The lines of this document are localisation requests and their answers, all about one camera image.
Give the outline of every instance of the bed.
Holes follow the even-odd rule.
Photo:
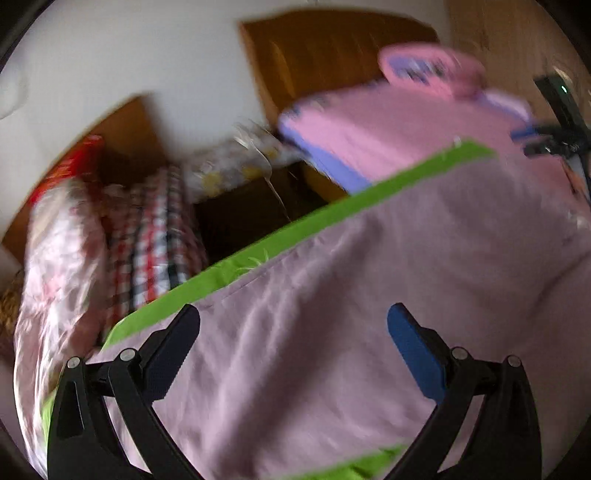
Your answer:
[[[33,189],[4,239],[25,271],[11,353],[28,452],[64,362],[206,267],[193,215],[141,97],[83,134]]]
[[[450,345],[522,359],[548,475],[589,415],[591,223],[528,164],[491,155],[465,143],[294,222],[119,322],[88,361],[139,347],[191,303],[200,337],[154,411],[204,478],[369,479],[433,408],[386,335],[402,301]]]
[[[349,194],[460,138],[519,155],[509,134],[528,119],[487,101],[500,92],[449,101],[378,80],[384,47],[438,42],[428,25],[377,12],[308,9],[243,22],[240,30],[268,122]],[[342,196],[312,169],[306,177],[325,200]]]

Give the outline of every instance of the white wall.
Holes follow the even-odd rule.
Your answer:
[[[133,93],[153,92],[175,158],[219,139],[240,118],[261,121],[236,21],[305,3],[56,0],[0,74],[0,118],[2,110],[22,103],[0,120],[0,234],[58,154]],[[449,39],[444,0],[330,4],[407,14]]]

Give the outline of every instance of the metal rivet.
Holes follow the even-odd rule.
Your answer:
[[[452,350],[452,357],[456,360],[465,360],[468,358],[468,351],[461,346],[457,346]]]
[[[121,358],[124,362],[129,362],[131,359],[135,357],[135,350],[132,348],[126,348],[119,354],[119,358]]]
[[[76,368],[78,365],[80,365],[80,359],[77,356],[73,356],[68,360],[66,365],[68,368]]]
[[[509,362],[509,365],[514,367],[514,368],[518,368],[521,366],[521,358],[519,358],[518,356],[515,355],[511,355],[507,361]]]

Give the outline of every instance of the checkered cloth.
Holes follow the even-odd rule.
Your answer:
[[[207,266],[177,166],[162,168],[133,187],[126,206],[112,216],[107,311],[111,326]]]

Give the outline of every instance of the pink bedsheet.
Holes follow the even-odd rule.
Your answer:
[[[591,225],[584,206],[532,181],[536,165],[457,166],[196,302],[200,336],[154,410],[204,478],[291,478],[409,445],[434,404],[387,333],[397,301],[475,358],[520,356],[552,471],[591,412]],[[91,361],[139,348],[171,318]],[[108,406],[129,460],[145,469]]]
[[[509,133],[525,122],[493,106],[434,98],[384,82],[304,101],[284,115],[282,124],[376,182],[460,138],[501,156],[522,155]]]

